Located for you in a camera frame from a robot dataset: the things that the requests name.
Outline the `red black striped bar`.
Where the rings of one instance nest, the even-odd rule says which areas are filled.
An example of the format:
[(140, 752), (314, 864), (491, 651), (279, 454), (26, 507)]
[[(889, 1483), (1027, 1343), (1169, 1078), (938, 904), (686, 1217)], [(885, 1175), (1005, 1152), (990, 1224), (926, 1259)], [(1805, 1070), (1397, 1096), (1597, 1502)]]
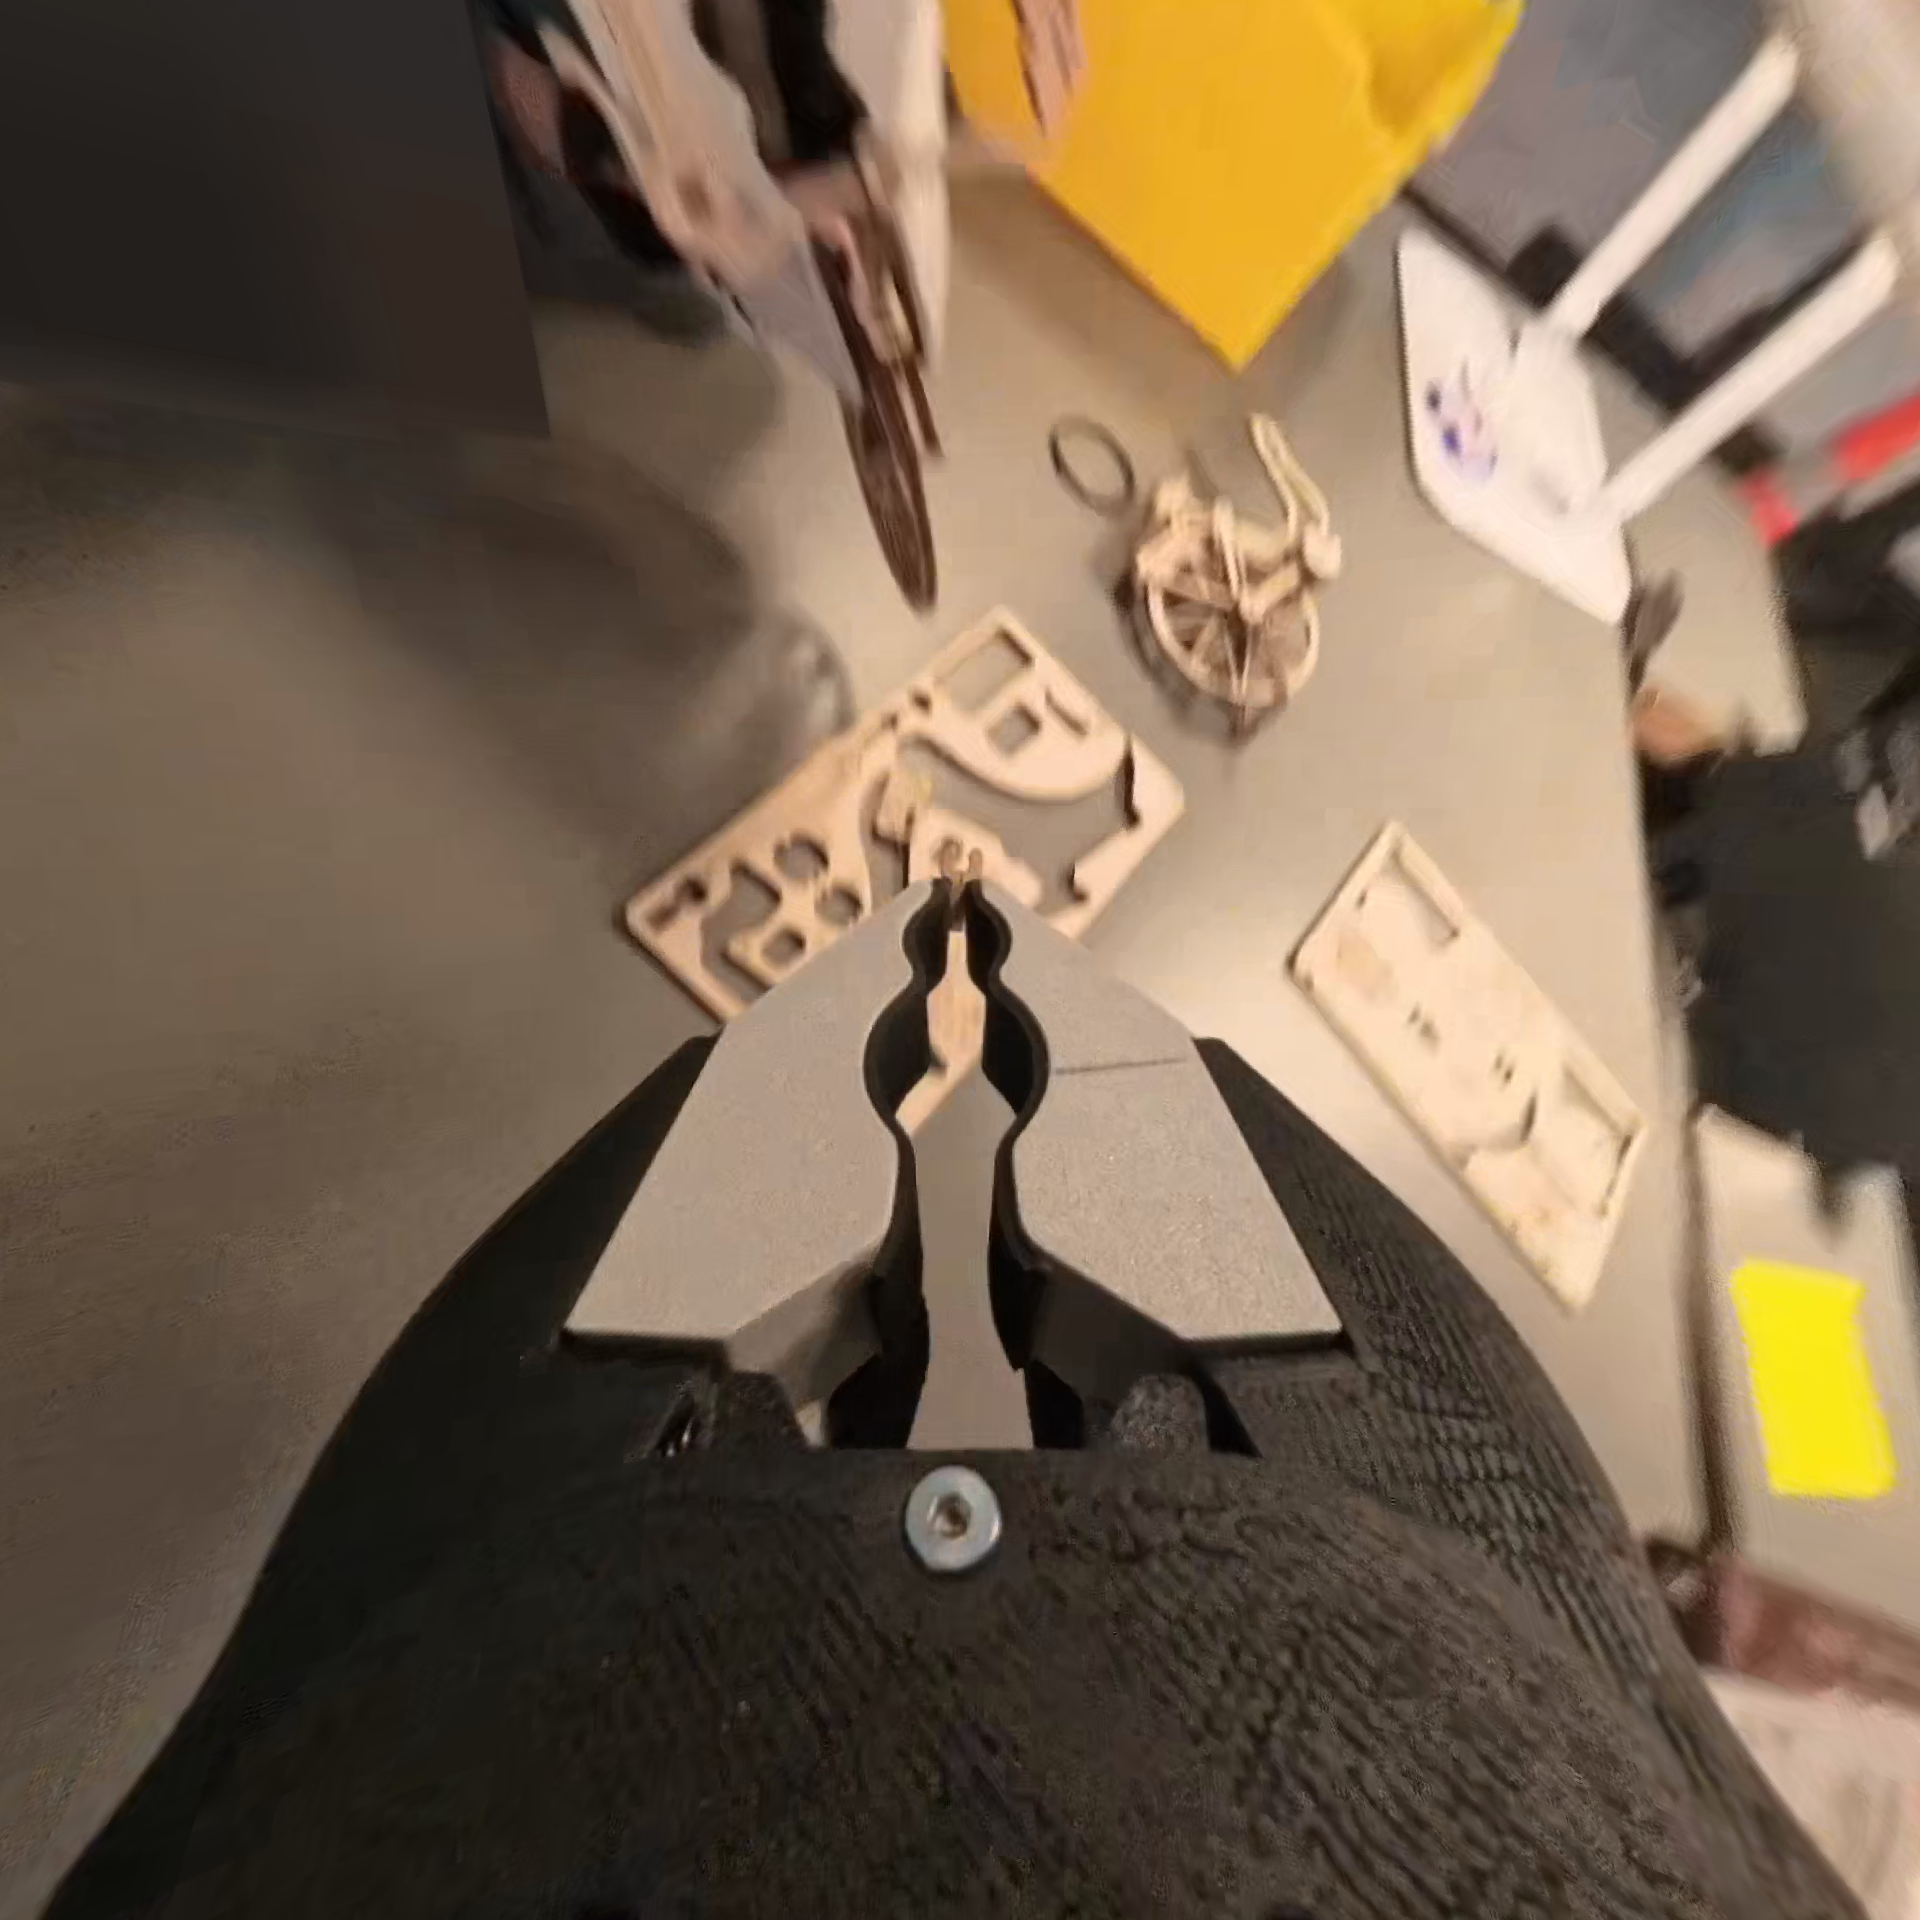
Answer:
[(1844, 422), (1823, 443), (1739, 475), (1738, 493), (1756, 540), (1778, 548), (1805, 527), (1844, 510), (1856, 493), (1891, 468), (1904, 468), (1912, 454), (1916, 390), (1907, 390)]

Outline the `yellow sticky note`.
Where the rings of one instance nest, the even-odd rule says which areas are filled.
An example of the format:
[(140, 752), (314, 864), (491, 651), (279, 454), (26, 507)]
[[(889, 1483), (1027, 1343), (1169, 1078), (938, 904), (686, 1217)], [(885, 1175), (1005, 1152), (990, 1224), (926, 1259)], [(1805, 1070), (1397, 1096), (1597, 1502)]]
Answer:
[(1777, 1499), (1879, 1502), (1897, 1456), (1864, 1352), (1864, 1283), (1802, 1263), (1743, 1259), (1731, 1276), (1762, 1479)]

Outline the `brown cardboard piece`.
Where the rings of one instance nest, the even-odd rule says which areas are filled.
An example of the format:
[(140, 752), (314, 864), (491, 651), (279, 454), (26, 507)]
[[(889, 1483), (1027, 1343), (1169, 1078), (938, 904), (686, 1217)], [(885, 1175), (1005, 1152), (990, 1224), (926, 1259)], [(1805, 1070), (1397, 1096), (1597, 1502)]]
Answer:
[(1647, 768), (1684, 769), (1722, 762), (1731, 737), (1708, 710), (1666, 687), (1643, 687), (1629, 706), (1629, 745)]

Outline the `wooden bicycle model frame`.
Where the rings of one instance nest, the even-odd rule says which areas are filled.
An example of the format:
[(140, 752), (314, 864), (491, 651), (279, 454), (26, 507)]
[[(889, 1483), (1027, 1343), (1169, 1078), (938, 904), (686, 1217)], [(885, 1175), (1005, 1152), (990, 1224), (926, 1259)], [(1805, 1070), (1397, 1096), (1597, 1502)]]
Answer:
[(1143, 643), (1244, 737), (1281, 716), (1321, 656), (1318, 590), (1346, 567), (1332, 502), (1283, 423), (1247, 413), (1273, 518), (1189, 473), (1167, 475), (1143, 512), (1128, 588)]

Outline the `wooden sheet with large cutouts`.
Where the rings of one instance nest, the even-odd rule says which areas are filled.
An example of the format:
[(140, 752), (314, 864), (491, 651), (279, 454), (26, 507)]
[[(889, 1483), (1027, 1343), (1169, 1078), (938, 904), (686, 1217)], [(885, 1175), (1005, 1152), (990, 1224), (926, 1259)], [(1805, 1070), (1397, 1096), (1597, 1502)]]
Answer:
[(994, 609), (645, 882), (625, 923), (728, 1023), (908, 884), (969, 861), (1081, 940), (1182, 813), (1163, 758)]

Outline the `wooden sheet with small parts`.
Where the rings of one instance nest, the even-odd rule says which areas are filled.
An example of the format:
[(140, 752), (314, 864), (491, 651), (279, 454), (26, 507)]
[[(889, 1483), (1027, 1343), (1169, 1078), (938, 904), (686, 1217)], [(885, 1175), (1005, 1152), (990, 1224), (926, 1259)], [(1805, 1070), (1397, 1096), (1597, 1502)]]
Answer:
[(1285, 973), (1527, 1272), (1585, 1308), (1647, 1116), (1402, 824), (1356, 859)]

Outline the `white instruction booklet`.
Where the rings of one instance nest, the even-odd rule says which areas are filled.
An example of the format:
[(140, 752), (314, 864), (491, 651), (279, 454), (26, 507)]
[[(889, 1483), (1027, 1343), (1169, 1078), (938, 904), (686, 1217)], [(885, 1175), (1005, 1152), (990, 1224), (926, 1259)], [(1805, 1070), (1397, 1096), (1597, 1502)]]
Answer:
[(1715, 1668), (1708, 1688), (1869, 1918), (1916, 1918), (1916, 1714)]

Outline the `wooden sheet with round cutouts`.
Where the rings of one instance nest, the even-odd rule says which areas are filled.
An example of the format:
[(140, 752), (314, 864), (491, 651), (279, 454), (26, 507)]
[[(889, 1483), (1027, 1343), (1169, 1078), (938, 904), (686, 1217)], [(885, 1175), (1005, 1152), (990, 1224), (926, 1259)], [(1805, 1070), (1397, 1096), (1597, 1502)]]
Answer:
[(1012, 2), (1019, 68), (1043, 137), (1067, 127), (1086, 52), (1079, 2)]

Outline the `dark brown product box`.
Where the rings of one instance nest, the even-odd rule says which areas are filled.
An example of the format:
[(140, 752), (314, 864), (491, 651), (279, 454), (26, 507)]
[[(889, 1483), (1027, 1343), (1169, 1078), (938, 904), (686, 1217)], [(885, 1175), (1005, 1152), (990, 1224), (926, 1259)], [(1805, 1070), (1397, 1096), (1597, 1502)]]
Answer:
[(1916, 1632), (1756, 1570), (1731, 1548), (1643, 1542), (1697, 1666), (1778, 1690), (1916, 1714)]

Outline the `black rubber band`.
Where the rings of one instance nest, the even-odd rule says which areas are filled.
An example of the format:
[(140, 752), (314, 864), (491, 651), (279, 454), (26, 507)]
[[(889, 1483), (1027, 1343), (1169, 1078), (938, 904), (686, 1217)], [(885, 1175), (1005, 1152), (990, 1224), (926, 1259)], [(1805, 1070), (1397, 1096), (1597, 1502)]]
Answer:
[(1135, 465), (1103, 422), (1067, 413), (1048, 429), (1048, 465), (1064, 493), (1093, 515), (1116, 518), (1141, 497)]

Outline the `wooden model fork stem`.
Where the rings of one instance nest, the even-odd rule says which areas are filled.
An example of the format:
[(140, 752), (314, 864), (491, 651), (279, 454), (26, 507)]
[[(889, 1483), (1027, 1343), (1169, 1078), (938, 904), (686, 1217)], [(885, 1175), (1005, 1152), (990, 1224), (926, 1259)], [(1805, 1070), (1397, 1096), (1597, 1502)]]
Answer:
[(985, 1023), (983, 997), (973, 984), (966, 900), (983, 870), (983, 851), (956, 836), (938, 845), (938, 874), (947, 884), (944, 973), (926, 1000), (929, 1069), (944, 1084), (963, 1078), (978, 1056)]

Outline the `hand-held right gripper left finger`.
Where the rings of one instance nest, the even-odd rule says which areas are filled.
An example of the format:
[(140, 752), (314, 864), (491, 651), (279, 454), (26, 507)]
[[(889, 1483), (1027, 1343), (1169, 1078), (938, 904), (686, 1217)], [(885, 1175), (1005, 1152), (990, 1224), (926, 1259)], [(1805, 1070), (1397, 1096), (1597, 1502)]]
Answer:
[(904, 1445), (929, 1357), (917, 1158), (953, 882), (915, 882), (713, 1042), (566, 1331), (718, 1362)]

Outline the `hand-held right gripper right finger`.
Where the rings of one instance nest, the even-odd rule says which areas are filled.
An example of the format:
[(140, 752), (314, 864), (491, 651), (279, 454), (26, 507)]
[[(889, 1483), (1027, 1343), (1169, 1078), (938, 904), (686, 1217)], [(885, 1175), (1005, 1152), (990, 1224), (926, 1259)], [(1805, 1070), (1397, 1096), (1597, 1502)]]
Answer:
[(1012, 1112), (990, 1194), (990, 1308), (1034, 1445), (1093, 1445), (1141, 1381), (1235, 1426), (1228, 1362), (1343, 1352), (1343, 1318), (1200, 1045), (994, 882), (963, 887), (978, 1064)]

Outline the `yellow plastic bin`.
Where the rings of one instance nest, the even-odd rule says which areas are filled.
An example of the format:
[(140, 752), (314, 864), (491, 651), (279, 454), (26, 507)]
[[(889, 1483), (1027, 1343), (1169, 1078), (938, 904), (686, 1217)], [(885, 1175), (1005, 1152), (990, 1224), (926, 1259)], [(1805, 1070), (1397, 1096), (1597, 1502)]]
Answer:
[(1043, 137), (1012, 2), (944, 2), (969, 131), (1244, 370), (1488, 87), (1520, 2), (1081, 2)]

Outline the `black flat case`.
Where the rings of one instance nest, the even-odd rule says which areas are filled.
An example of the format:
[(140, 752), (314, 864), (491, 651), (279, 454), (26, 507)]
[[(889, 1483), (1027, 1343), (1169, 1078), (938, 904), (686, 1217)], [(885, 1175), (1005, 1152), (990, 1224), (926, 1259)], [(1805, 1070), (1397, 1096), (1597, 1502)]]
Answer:
[(1823, 1200), (1886, 1170), (1916, 1224), (1916, 665), (1794, 752), (1643, 769), (1691, 967), (1697, 1101), (1802, 1149)]

